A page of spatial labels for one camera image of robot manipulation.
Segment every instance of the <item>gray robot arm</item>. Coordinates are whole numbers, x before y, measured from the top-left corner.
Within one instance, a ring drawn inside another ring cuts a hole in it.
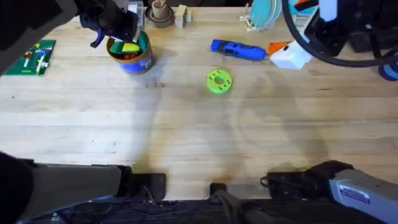
[[[305,172],[270,172],[262,180],[274,199],[340,203],[386,223],[398,223],[398,185],[377,179],[352,165],[328,161]]]
[[[129,166],[40,164],[0,152],[0,223],[26,222],[90,200],[165,197],[165,174],[133,174]]]

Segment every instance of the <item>yellow object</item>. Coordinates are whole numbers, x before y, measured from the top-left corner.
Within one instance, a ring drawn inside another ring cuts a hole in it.
[[[125,43],[122,49],[123,53],[138,53],[139,46],[137,44]]]

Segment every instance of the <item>orange object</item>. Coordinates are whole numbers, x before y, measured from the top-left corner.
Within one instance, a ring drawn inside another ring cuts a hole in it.
[[[297,0],[297,2],[294,4],[294,6],[301,4],[301,3],[305,3],[308,2],[309,0]]]
[[[272,55],[273,53],[277,52],[279,49],[282,47],[285,47],[288,45],[291,41],[285,41],[285,42],[271,42],[268,44],[268,54]]]

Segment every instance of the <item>small white block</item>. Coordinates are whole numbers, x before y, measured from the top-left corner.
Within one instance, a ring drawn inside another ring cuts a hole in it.
[[[177,12],[175,13],[175,17],[184,16],[187,13],[187,6],[179,5],[177,8]]]
[[[185,27],[185,23],[184,22],[176,22],[175,26],[180,28],[180,29],[183,29]]]
[[[300,70],[306,63],[311,61],[312,56],[301,46],[293,41],[287,47],[281,48],[273,53],[270,60],[279,68]]]
[[[188,10],[187,11],[187,15],[185,16],[185,20],[187,21],[187,22],[192,22],[192,10]]]

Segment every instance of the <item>lego board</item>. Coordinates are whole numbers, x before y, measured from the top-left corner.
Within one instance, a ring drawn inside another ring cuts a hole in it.
[[[26,58],[23,55],[16,61],[3,75],[44,75],[47,67],[42,66],[37,72],[37,66],[41,57],[44,55],[43,62],[50,61],[51,54],[54,50],[56,40],[41,40],[39,43],[31,47],[27,52],[30,52],[30,59],[26,67],[24,67]]]

